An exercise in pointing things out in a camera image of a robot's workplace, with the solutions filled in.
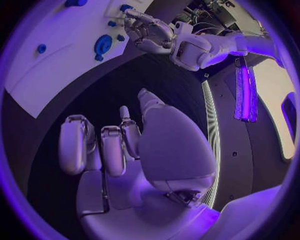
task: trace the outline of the black floor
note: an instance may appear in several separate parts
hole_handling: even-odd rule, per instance
[[[82,93],[54,122],[32,164],[28,200],[36,211],[69,239],[85,239],[76,216],[80,175],[66,175],[58,162],[60,125],[72,114],[86,116],[99,133],[103,126],[119,125],[119,107],[127,105],[142,130],[137,94],[141,88],[187,114],[207,136],[205,101],[201,83],[176,67],[168,57],[144,55],[122,65]]]

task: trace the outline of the dark floor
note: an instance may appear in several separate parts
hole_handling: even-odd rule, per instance
[[[80,175],[66,175],[58,162],[60,125],[68,115],[82,114],[99,133],[103,126],[119,125],[119,107],[127,105],[142,130],[137,94],[141,88],[187,114],[207,136],[205,101],[201,83],[165,56],[144,55],[101,78],[59,116],[44,138],[32,164],[28,200],[37,212],[69,239],[85,239],[76,216]]]

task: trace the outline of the robotic arm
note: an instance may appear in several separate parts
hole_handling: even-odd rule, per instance
[[[198,71],[222,62],[228,55],[248,53],[271,57],[283,66],[271,39],[236,32],[226,36],[195,35],[192,25],[180,21],[173,32],[165,22],[135,9],[126,9],[124,13],[125,31],[137,48],[148,53],[169,54],[170,60],[184,69]]]

